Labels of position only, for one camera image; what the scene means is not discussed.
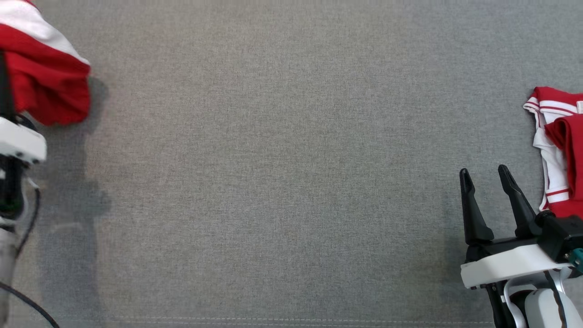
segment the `gray tablecloth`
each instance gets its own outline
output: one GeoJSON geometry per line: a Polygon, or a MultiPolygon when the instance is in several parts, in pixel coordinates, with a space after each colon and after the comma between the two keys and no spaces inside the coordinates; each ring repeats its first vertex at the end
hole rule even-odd
{"type": "Polygon", "coordinates": [[[580,1],[37,4],[93,66],[15,279],[62,327],[493,327],[458,172],[498,237],[498,164],[538,206],[522,104],[583,90],[580,1]]]}

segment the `folded clothing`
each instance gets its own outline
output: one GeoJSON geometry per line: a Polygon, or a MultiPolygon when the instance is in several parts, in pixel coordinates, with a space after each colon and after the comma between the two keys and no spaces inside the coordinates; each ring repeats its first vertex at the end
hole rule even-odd
{"type": "Polygon", "coordinates": [[[568,200],[570,192],[565,154],[546,135],[545,125],[583,113],[583,93],[538,86],[523,107],[535,115],[533,146],[540,149],[545,175],[545,192],[539,207],[542,211],[551,208],[550,204],[568,200]]]}
{"type": "Polygon", "coordinates": [[[16,111],[45,125],[87,117],[89,62],[29,1],[0,0],[0,49],[16,111]]]}
{"type": "Polygon", "coordinates": [[[583,214],[583,115],[557,118],[545,126],[547,137],[563,151],[569,199],[550,204],[560,217],[583,214]]]}

